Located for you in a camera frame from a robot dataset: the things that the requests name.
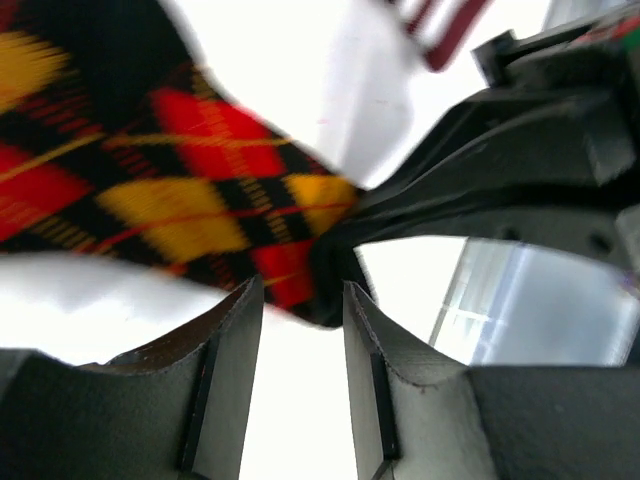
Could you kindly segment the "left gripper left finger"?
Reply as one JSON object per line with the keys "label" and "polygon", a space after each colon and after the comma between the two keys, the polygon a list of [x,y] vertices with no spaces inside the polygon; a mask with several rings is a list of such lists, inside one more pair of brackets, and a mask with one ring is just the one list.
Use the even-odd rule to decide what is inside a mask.
{"label": "left gripper left finger", "polygon": [[235,479],[263,317],[252,278],[106,364],[1,353],[5,479]]}

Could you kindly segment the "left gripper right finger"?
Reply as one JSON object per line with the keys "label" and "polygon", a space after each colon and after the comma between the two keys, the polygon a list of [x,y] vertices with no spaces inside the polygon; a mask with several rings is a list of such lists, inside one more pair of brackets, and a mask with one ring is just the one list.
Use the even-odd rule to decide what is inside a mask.
{"label": "left gripper right finger", "polygon": [[362,479],[635,479],[639,372],[467,366],[346,283],[343,334]]}

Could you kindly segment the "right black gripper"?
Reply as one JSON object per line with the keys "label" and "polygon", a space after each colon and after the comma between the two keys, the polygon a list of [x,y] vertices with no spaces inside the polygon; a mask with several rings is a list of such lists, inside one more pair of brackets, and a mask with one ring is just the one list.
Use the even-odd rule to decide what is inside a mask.
{"label": "right black gripper", "polygon": [[[401,167],[311,249],[311,322],[342,322],[354,249],[416,235],[522,242],[639,271],[639,5],[475,50],[488,87],[451,108]],[[449,221],[449,229],[441,221]]]}

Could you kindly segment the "black red yellow argyle sock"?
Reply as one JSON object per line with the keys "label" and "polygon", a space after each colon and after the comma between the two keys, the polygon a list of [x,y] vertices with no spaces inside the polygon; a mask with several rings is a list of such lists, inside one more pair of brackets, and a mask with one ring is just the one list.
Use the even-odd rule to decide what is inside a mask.
{"label": "black red yellow argyle sock", "polygon": [[157,1],[1,5],[1,249],[71,251],[342,322],[309,254],[360,197],[210,85]]}

